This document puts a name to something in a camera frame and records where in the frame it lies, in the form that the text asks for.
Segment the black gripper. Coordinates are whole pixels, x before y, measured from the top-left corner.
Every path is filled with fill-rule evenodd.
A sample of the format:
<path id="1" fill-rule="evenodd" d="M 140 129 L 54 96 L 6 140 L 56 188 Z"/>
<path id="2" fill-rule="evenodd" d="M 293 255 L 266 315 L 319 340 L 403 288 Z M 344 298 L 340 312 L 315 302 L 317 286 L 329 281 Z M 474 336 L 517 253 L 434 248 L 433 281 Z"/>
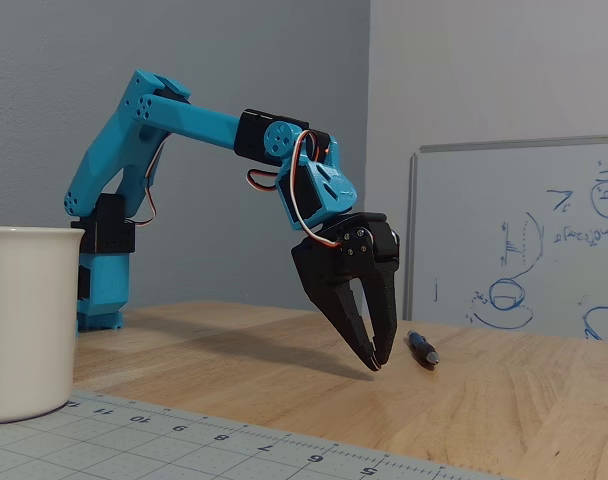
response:
<path id="1" fill-rule="evenodd" d="M 305 238 L 292 249 L 307 295 L 353 353 L 372 371 L 388 362 L 397 330 L 395 274 L 399 240 L 383 213 L 356 212 L 323 224 L 322 240 Z M 372 334 L 357 310 L 348 281 L 357 279 L 366 298 Z"/>

